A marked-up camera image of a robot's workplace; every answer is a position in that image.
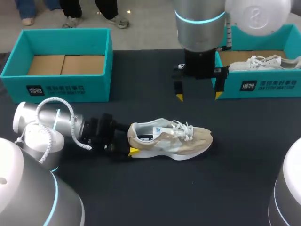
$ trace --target teal box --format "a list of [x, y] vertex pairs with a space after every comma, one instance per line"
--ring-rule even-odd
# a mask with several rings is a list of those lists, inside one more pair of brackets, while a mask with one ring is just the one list
[[[27, 75], [34, 55], [104, 55], [103, 74]], [[1, 79], [15, 103], [48, 97], [68, 102], [109, 101], [113, 50], [105, 28], [23, 30]]]
[[[226, 29], [222, 45], [226, 45]], [[283, 50], [288, 59], [301, 56], [301, 35], [293, 24], [284, 25], [269, 36], [254, 37], [232, 27], [232, 50]], [[218, 57], [216, 67], [222, 62]], [[216, 99], [301, 97], [301, 69], [230, 72], [225, 82], [225, 91], [216, 94]]]

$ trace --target cardboard box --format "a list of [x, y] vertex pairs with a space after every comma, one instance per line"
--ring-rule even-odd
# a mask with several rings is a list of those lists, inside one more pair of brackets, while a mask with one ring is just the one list
[[23, 30], [1, 79], [15, 103], [106, 102], [112, 62], [109, 29]]
[[[221, 46], [226, 44], [225, 35]], [[293, 24], [284, 25], [269, 36], [254, 37], [232, 27], [232, 51], [220, 52], [216, 66], [246, 61], [251, 56], [269, 57], [274, 54], [286, 59], [301, 56], [301, 35]], [[225, 90], [216, 99], [301, 97], [301, 69], [230, 72]]]

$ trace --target floor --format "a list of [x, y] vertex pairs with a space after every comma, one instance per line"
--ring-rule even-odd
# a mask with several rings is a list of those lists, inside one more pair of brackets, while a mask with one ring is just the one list
[[[35, 24], [21, 24], [14, 0], [0, 0], [0, 52], [9, 52], [22, 29], [61, 28], [62, 11], [49, 11], [42, 0], [36, 0], [38, 15]], [[115, 50], [181, 48], [177, 41], [172, 0], [118, 0], [119, 13], [131, 23], [128, 29], [107, 24], [97, 12], [94, 0], [80, 0], [84, 22], [79, 27], [109, 27]], [[291, 14], [288, 23], [301, 30], [301, 17]]]

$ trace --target black tablecloth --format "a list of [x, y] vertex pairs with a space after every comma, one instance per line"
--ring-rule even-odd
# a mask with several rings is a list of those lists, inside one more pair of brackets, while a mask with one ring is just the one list
[[[299, 98], [214, 100], [210, 81], [174, 95], [182, 50], [115, 51], [109, 103], [72, 104], [85, 118], [121, 123], [160, 117], [213, 132], [214, 144], [188, 161], [115, 162], [66, 144], [60, 176], [82, 198], [87, 226], [268, 226], [269, 198], [289, 147], [300, 136]], [[0, 137], [15, 140], [16, 105], [0, 97]]]

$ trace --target sneaker on foot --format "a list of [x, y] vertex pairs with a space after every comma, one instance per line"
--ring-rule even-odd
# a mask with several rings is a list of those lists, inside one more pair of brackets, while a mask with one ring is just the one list
[[211, 131], [207, 129], [166, 119], [133, 123], [127, 138], [130, 146], [139, 150], [133, 158], [165, 155], [174, 160], [193, 158], [206, 151], [213, 142]]
[[127, 28], [130, 24], [128, 19], [121, 17], [119, 15], [115, 16], [113, 19], [108, 20], [110, 24], [116, 25], [118, 28]]
[[63, 24], [62, 28], [75, 28], [83, 21], [82, 18], [67, 17], [66, 22]]
[[31, 26], [34, 23], [34, 18], [32, 17], [32, 18], [22, 19], [22, 23], [24, 26]]
[[288, 60], [273, 55], [267, 58], [252, 56], [246, 62], [234, 62], [230, 64], [229, 71], [256, 71], [275, 69], [298, 69], [301, 68], [301, 56], [295, 60]]

